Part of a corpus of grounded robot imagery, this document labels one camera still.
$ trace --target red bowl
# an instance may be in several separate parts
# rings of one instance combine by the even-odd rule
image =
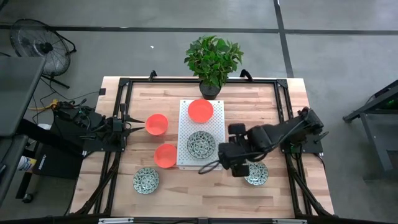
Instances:
[[[171,144],[163,144],[155,151],[155,163],[161,168],[170,168],[177,162],[177,148]]]
[[[194,100],[188,107],[188,114],[196,123],[206,123],[214,113],[213,105],[207,100]]]
[[[153,114],[147,119],[145,123],[145,128],[149,134],[161,135],[167,130],[169,121],[162,114]]]

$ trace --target concrete floor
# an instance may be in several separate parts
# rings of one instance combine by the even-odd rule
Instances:
[[[286,29],[398,29],[395,0],[280,0]],[[277,28],[272,0],[10,0],[0,22],[38,19],[51,25],[118,27]],[[59,80],[68,97],[96,91],[105,75],[191,75],[182,63],[188,44],[200,33],[61,32],[78,52]],[[7,30],[0,30],[0,52],[14,54]],[[278,34],[217,34],[239,42],[243,66],[255,77],[286,77]],[[304,78],[310,104],[330,134],[323,140],[326,175],[335,213],[345,218],[397,222],[398,185],[365,183],[377,169],[362,124],[341,117],[374,92],[396,80],[398,36],[287,35],[294,76]],[[36,99],[50,93],[39,84]],[[94,106],[97,96],[87,96]],[[28,111],[27,118],[33,116]],[[52,115],[40,116],[51,123]],[[13,186],[18,186],[17,174]],[[0,208],[0,219],[63,215],[74,181],[41,178],[31,204],[13,199],[15,187]]]

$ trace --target butcher block table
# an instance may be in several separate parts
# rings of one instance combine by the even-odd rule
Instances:
[[[104,77],[96,112],[112,116],[120,77]],[[288,78],[294,116],[308,106],[307,92],[301,78]],[[284,116],[288,118],[282,89],[280,90]],[[242,177],[232,177],[230,170],[212,171],[198,175],[194,170],[178,167],[162,169],[154,162],[158,146],[169,143],[177,146],[180,100],[200,99],[197,83],[135,83],[132,88],[129,114],[145,121],[150,115],[162,113],[169,120],[163,136],[151,136],[145,129],[132,133],[122,153],[111,215],[113,217],[223,217],[223,218],[293,218],[289,180],[284,155],[277,148],[263,160],[269,177],[264,185],[249,185]],[[229,83],[221,89],[217,100],[224,101],[225,128],[233,123],[244,123],[246,129],[255,125],[278,124],[275,93],[272,85]],[[144,124],[133,123],[132,127]],[[94,152],[81,166],[71,212],[77,211],[89,199],[98,182],[103,163],[103,152]],[[322,206],[333,213],[325,171],[313,154],[302,156],[307,185]],[[132,180],[143,167],[152,167],[160,177],[157,190],[149,195],[137,193]],[[302,191],[297,186],[303,212]],[[101,211],[108,196],[104,190]]]

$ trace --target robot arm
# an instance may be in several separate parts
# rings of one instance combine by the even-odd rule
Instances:
[[[265,124],[246,131],[244,124],[228,126],[229,142],[218,146],[219,163],[224,169],[231,168],[234,177],[249,175],[246,160],[258,162],[280,144],[298,146],[306,141],[308,134],[320,134],[323,123],[313,110],[304,107],[299,116],[277,125]]]

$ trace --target patterned bowl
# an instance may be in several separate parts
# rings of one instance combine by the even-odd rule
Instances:
[[[244,179],[251,185],[265,184],[268,179],[268,168],[262,162],[248,162],[250,174]]]
[[[195,158],[206,159],[216,149],[213,136],[205,131],[197,131],[188,138],[188,152]]]
[[[142,168],[134,175],[132,184],[138,193],[150,194],[159,186],[159,174],[152,168]]]

